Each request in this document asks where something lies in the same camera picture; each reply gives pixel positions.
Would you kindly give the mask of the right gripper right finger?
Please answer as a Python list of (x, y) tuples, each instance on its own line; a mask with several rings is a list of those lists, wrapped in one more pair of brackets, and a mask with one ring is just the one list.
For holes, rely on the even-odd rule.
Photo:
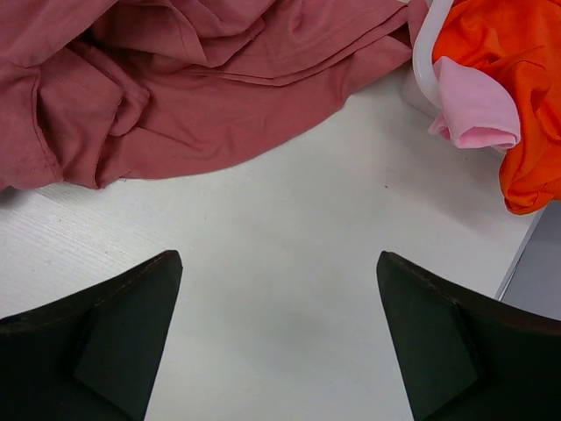
[(558, 420), (560, 323), (382, 252), (380, 298), (415, 420)]

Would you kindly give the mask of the salmon pink t-shirt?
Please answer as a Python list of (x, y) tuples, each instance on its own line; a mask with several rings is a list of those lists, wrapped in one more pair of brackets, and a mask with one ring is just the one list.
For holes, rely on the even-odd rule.
[(407, 62), (423, 1), (4, 1), (1, 185), (162, 179), (298, 136)]

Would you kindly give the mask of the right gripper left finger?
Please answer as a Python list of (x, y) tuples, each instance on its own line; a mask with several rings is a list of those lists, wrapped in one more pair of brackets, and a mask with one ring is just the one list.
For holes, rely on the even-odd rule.
[(3, 420), (142, 420), (181, 285), (160, 253), (1, 321)]

